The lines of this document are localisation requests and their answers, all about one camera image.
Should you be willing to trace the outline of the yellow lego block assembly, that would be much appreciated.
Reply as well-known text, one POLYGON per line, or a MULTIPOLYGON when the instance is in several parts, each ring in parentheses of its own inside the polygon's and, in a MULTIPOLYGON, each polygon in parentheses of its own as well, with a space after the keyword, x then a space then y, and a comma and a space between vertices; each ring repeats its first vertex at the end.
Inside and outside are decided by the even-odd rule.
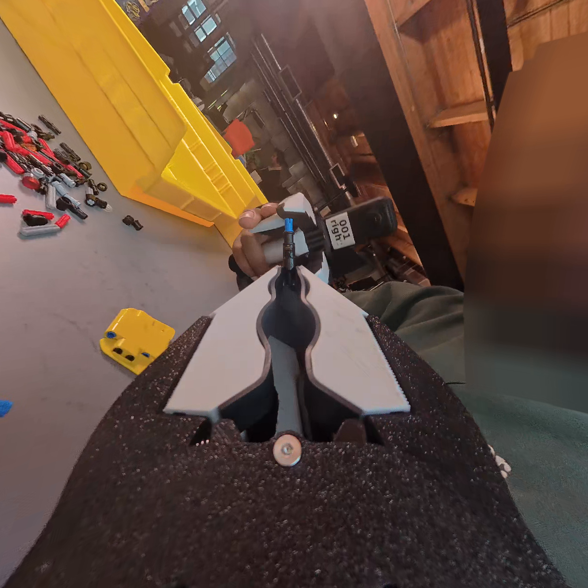
POLYGON ((122 309, 99 341, 102 353, 135 376, 165 352, 175 336, 174 328, 144 311, 122 309))

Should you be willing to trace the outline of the orange container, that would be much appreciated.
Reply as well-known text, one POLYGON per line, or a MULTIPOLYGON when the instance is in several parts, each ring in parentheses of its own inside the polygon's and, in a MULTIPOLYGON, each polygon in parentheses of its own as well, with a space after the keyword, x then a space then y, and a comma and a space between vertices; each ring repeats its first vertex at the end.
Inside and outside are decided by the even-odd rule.
POLYGON ((247 125, 239 119, 234 119, 224 130, 223 137, 231 147, 235 159, 244 156, 255 147, 255 139, 247 125))

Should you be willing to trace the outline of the person's green sweatshirt torso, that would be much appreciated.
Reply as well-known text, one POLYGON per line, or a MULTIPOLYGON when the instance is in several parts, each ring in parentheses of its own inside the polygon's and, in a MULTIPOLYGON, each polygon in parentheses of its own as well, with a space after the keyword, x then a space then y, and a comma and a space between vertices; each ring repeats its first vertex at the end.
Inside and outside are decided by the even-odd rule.
POLYGON ((511 495, 572 587, 587 587, 587 414, 450 382, 498 456, 511 495))

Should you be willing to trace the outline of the white cloth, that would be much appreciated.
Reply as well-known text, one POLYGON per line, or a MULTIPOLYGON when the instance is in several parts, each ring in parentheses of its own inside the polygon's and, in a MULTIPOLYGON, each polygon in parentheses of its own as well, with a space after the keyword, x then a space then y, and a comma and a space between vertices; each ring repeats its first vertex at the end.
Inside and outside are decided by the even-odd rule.
POLYGON ((508 464, 508 462, 502 458, 501 456, 499 456, 494 448, 491 445, 488 445, 490 454, 492 456, 492 458, 494 459, 496 466, 498 467, 500 474, 502 475, 502 477, 504 479, 507 479, 509 477, 509 474, 511 473, 511 466, 510 464, 508 464))

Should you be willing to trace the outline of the person's right hand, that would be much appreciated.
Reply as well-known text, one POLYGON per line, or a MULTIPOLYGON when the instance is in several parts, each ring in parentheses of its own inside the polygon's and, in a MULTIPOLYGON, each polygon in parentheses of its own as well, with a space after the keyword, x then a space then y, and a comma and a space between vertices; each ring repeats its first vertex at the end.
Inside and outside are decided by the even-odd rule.
POLYGON ((271 239, 269 235, 254 233, 253 229, 262 220, 276 214, 277 203, 265 203, 264 205, 245 210, 238 219, 241 232, 232 245, 232 255, 229 258, 229 268, 236 275, 236 283, 241 291, 249 286, 270 268, 265 259, 262 245, 271 239))

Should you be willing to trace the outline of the yellow plastic bin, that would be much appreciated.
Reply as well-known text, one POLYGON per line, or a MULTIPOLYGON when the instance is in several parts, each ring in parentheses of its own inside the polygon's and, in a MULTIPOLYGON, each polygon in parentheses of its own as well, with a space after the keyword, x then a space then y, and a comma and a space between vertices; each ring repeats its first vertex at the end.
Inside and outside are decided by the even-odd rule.
POLYGON ((122 196, 226 213, 193 151, 210 124, 116 1, 1 1, 1 19, 122 196))
POLYGON ((162 201, 160 209, 215 226, 232 245, 241 230, 239 216, 266 199, 245 166, 234 159, 230 145, 180 84, 166 79, 163 88, 185 125, 185 133, 150 193, 162 201))

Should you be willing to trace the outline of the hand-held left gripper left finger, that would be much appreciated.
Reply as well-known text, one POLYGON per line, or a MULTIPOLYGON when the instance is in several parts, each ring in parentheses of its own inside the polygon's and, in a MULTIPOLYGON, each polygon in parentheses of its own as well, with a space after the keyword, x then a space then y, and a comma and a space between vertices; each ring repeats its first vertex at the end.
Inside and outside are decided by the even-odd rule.
POLYGON ((270 287, 278 273, 279 268, 270 269, 210 315, 210 324, 167 401, 165 414, 201 416, 216 423, 265 381, 270 350, 259 330, 262 313, 273 301, 270 287))

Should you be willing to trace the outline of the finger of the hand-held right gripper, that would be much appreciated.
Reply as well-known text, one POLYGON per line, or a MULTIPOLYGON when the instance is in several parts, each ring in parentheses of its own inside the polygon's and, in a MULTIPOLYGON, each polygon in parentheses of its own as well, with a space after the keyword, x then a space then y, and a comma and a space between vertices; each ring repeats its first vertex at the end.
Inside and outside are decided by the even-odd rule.
MULTIPOLYGON (((284 231, 278 232, 262 245, 262 252, 268 264, 283 264, 284 236, 284 231)), ((309 253, 304 232, 300 229, 293 232, 293 243, 296 258, 309 253)))
POLYGON ((318 225, 311 203, 303 193, 290 195, 278 204, 275 214, 262 220, 252 233, 268 233, 284 230, 285 220, 291 219, 295 231, 314 231, 318 225))

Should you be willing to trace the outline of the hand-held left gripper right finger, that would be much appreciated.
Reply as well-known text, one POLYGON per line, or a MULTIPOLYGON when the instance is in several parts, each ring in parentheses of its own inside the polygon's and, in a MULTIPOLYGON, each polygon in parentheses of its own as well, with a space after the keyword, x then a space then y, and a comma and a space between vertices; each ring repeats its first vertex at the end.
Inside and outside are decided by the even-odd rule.
POLYGON ((305 353, 312 385, 361 417, 409 413, 368 315, 307 268, 297 270, 305 286, 301 302, 315 321, 305 353))

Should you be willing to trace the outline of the black connector with blue pin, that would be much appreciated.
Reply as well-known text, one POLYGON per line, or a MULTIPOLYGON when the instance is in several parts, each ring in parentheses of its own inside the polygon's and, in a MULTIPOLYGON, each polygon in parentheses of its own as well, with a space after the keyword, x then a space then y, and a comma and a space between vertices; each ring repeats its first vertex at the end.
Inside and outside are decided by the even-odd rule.
POLYGON ((296 268, 295 226, 293 219, 287 217, 284 221, 282 268, 285 280, 292 281, 296 268))

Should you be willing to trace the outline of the person's right forearm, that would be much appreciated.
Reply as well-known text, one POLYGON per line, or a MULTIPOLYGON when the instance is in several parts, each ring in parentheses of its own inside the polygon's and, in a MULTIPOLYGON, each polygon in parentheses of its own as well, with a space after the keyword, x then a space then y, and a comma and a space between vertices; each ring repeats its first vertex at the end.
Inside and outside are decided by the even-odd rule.
POLYGON ((465 390, 464 295, 444 286, 387 282, 346 292, 351 302, 377 317, 444 381, 465 390))

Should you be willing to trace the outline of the pile of small lego pieces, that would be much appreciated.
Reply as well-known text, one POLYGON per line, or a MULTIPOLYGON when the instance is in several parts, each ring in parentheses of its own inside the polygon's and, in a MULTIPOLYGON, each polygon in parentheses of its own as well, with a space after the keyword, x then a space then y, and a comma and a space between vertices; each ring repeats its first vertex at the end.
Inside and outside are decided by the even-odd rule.
POLYGON ((73 219, 87 220, 90 209, 112 212, 104 199, 108 186, 93 179, 92 165, 64 142, 52 148, 61 131, 42 115, 38 121, 42 126, 1 112, 1 166, 42 198, 42 209, 22 210, 20 239, 58 235, 73 219))

